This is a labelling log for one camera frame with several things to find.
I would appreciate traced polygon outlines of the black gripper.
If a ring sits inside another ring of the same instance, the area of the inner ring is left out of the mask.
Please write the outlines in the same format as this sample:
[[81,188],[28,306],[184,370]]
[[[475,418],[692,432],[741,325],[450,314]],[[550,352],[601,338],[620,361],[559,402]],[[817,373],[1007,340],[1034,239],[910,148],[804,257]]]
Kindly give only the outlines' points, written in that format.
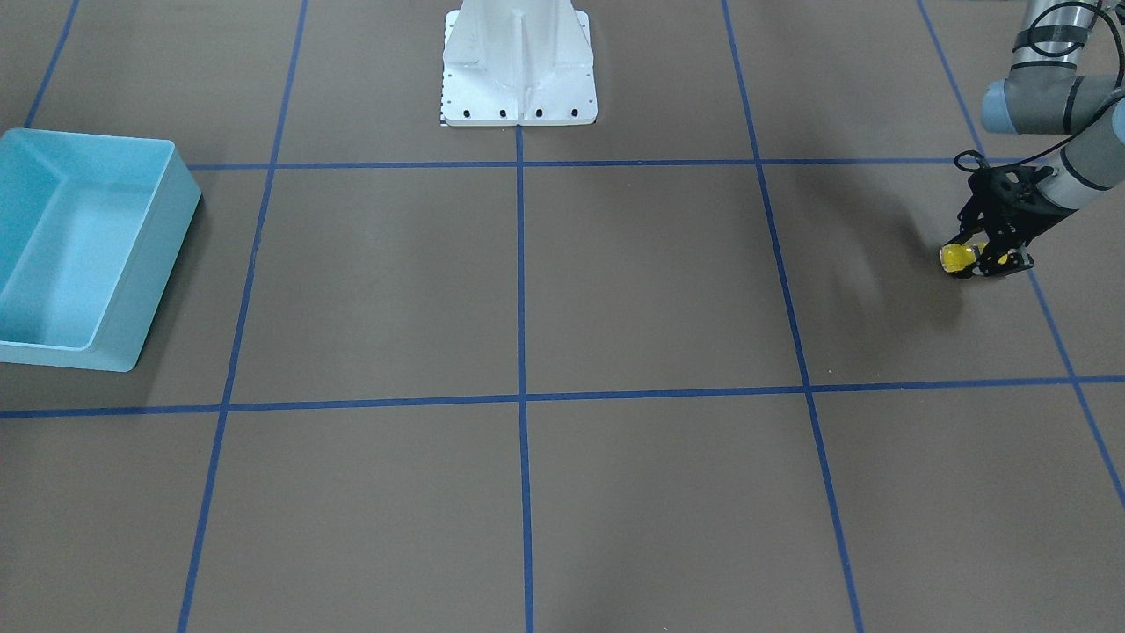
[[1027,242],[1074,212],[1053,204],[1034,184],[1002,180],[989,186],[987,193],[990,201],[984,212],[984,230],[969,236],[976,239],[976,255],[969,265],[969,275],[1002,277],[1029,270],[1035,261],[1028,255]]

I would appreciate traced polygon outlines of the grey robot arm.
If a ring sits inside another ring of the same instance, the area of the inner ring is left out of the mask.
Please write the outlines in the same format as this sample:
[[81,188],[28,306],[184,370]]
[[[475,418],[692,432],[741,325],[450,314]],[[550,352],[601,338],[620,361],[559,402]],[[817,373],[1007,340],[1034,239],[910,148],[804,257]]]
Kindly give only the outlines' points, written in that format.
[[1056,145],[1012,164],[973,155],[960,230],[940,248],[948,275],[1012,275],[1033,266],[1038,236],[1122,183],[1122,71],[1084,76],[1079,61],[1097,24],[1122,53],[1122,7],[1030,1],[1008,75],[989,85],[981,120],[997,134],[1056,134]]

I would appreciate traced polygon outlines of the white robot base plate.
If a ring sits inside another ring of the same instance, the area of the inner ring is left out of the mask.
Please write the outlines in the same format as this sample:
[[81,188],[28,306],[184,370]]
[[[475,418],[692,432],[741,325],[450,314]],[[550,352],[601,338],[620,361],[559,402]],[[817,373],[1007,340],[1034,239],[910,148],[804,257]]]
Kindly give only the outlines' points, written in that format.
[[464,1],[446,13],[443,45],[446,126],[598,120],[592,22],[570,1]]

